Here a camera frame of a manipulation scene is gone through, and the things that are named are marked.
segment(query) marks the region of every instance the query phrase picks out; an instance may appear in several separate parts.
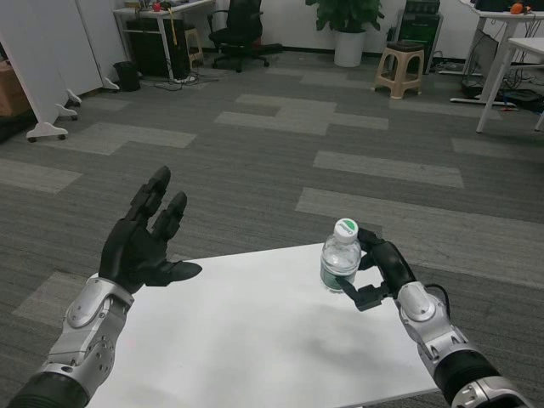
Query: plastic stool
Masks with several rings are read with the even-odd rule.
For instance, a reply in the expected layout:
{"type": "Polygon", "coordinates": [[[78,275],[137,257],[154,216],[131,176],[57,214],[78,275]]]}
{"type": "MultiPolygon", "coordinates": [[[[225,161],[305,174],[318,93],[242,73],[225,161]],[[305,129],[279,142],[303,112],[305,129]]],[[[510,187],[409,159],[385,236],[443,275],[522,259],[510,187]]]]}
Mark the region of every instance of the plastic stool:
{"type": "Polygon", "coordinates": [[[193,69],[193,62],[199,60],[204,61],[204,53],[202,52],[201,38],[198,35],[198,30],[194,25],[185,25],[185,41],[187,42],[187,54],[189,55],[190,69],[193,69]],[[194,54],[190,52],[189,39],[193,37],[198,51],[194,54]]]}
{"type": "Polygon", "coordinates": [[[383,86],[391,89],[392,99],[402,99],[406,89],[416,88],[417,94],[422,92],[422,77],[423,77],[423,59],[425,53],[423,46],[416,42],[391,42],[383,51],[380,65],[377,69],[376,80],[374,81],[373,91],[378,86],[383,86]],[[385,61],[389,55],[393,55],[397,59],[396,70],[383,71],[385,61]],[[412,58],[419,58],[419,68],[417,74],[411,74],[408,71],[408,64],[412,58]]]}

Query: orange object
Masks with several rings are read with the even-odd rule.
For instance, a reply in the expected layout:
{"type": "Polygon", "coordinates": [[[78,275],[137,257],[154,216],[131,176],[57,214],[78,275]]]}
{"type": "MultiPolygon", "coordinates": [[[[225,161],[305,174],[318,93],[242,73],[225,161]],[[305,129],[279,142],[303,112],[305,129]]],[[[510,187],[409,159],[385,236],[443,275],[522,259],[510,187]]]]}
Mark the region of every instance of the orange object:
{"type": "Polygon", "coordinates": [[[524,12],[524,5],[522,3],[515,3],[510,8],[510,14],[522,14],[524,12]]]}
{"type": "Polygon", "coordinates": [[[30,108],[14,69],[0,62],[0,116],[17,116],[30,108]]]}

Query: white table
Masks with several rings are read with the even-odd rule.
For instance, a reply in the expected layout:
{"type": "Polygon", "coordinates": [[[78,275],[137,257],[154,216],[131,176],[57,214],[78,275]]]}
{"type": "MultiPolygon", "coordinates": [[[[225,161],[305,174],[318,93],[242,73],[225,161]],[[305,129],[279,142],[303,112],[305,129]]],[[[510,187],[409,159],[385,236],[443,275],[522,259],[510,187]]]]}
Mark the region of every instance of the white table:
{"type": "MultiPolygon", "coordinates": [[[[501,87],[502,78],[504,77],[506,71],[510,68],[513,56],[517,49],[529,54],[544,56],[544,38],[510,38],[508,40],[506,55],[502,60],[499,72],[496,76],[495,81],[492,84],[490,96],[487,100],[487,104],[485,104],[482,116],[479,119],[478,127],[476,127],[476,132],[478,133],[482,133],[484,131],[484,126],[487,122],[487,117],[489,116],[490,110],[493,106],[493,101],[495,100],[496,94],[497,92],[499,92],[499,88],[501,87]]],[[[535,126],[535,130],[540,130],[543,120],[544,115],[541,115],[540,120],[535,126]]]]}
{"type": "MultiPolygon", "coordinates": [[[[196,1],[190,1],[189,3],[182,4],[180,6],[172,7],[172,13],[174,14],[174,18],[177,17],[177,14],[182,14],[188,11],[191,11],[193,9],[207,6],[210,4],[214,4],[215,0],[196,0],[196,1]]],[[[164,20],[170,19],[170,14],[167,11],[161,10],[161,11],[153,11],[152,9],[149,10],[140,10],[139,13],[137,13],[136,8],[119,8],[118,10],[114,10],[114,15],[116,16],[117,20],[117,26],[119,27],[119,32],[121,33],[122,38],[122,44],[125,48],[125,54],[130,55],[130,48],[128,46],[127,36],[125,33],[127,32],[143,32],[140,30],[127,30],[124,26],[123,17],[136,17],[139,16],[142,19],[157,19],[157,23],[159,25],[159,31],[146,31],[148,34],[160,34],[162,37],[162,46],[164,47],[164,54],[167,59],[167,68],[168,68],[168,76],[170,78],[170,81],[174,81],[175,78],[173,76],[172,66],[170,64],[170,51],[168,49],[168,41],[167,41],[167,33],[164,28],[164,20]]],[[[184,36],[184,33],[179,33],[178,36],[184,36]]]]}
{"type": "MultiPolygon", "coordinates": [[[[357,311],[320,283],[322,244],[197,260],[135,295],[89,408],[337,408],[436,390],[393,301],[357,311]]],[[[380,283],[376,268],[356,284],[380,283]]]]}
{"type": "Polygon", "coordinates": [[[465,63],[465,69],[463,70],[463,74],[467,73],[467,70],[469,68],[470,54],[472,53],[474,46],[477,44],[478,30],[484,29],[485,21],[487,19],[492,19],[492,20],[500,21],[506,24],[504,27],[504,32],[502,34],[501,41],[499,42],[499,47],[496,51],[495,58],[493,59],[493,64],[491,65],[490,72],[487,78],[485,79],[485,84],[484,84],[484,89],[482,90],[482,94],[475,99],[468,99],[468,98],[451,98],[450,99],[451,102],[465,102],[470,104],[485,105],[487,103],[487,100],[490,97],[491,89],[493,88],[493,82],[495,81],[496,76],[499,73],[499,70],[501,69],[501,62],[504,59],[505,54],[507,53],[508,40],[512,38],[512,36],[514,35],[514,32],[516,31],[518,24],[544,20],[544,12],[535,11],[530,14],[510,14],[509,12],[497,13],[497,12],[490,12],[490,11],[480,11],[474,8],[474,5],[470,3],[469,0],[457,0],[457,1],[461,3],[462,5],[464,5],[465,7],[468,7],[473,13],[475,13],[479,17],[478,25],[476,26],[476,32],[474,33],[472,44],[470,45],[467,58],[465,59],[466,63],[465,63]]]}

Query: silver robotic arm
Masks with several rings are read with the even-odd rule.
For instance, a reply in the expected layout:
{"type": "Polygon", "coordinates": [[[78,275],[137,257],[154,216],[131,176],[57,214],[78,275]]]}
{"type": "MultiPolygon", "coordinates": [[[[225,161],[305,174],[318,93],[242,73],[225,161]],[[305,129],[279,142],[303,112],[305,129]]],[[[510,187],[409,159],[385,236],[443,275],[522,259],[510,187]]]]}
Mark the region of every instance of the silver robotic arm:
{"type": "Polygon", "coordinates": [[[143,285],[168,286],[201,272],[195,263],[166,260],[167,242],[178,231],[187,204],[183,192],[147,230],[169,180],[170,171],[162,167],[142,185],[105,242],[98,276],[87,281],[68,308],[57,343],[8,408],[83,408],[111,373],[132,295],[143,285]]]}
{"type": "Polygon", "coordinates": [[[452,408],[535,408],[451,324],[445,303],[417,281],[395,245],[364,229],[359,241],[366,252],[360,269],[377,266],[383,283],[358,290],[343,278],[338,283],[360,311],[393,298],[423,364],[452,408]]]}
{"type": "Polygon", "coordinates": [[[132,295],[114,282],[89,279],[68,308],[62,334],[38,372],[71,378],[90,400],[110,375],[117,338],[133,302],[132,295]]]}

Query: black trash bin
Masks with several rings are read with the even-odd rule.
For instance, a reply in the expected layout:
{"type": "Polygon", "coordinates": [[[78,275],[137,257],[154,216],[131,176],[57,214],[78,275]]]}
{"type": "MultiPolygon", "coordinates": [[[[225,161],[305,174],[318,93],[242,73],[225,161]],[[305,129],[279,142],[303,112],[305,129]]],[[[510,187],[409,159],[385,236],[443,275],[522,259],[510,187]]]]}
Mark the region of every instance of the black trash bin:
{"type": "Polygon", "coordinates": [[[133,62],[123,61],[113,65],[119,76],[121,90],[124,92],[137,91],[139,89],[138,69],[133,62]]]}

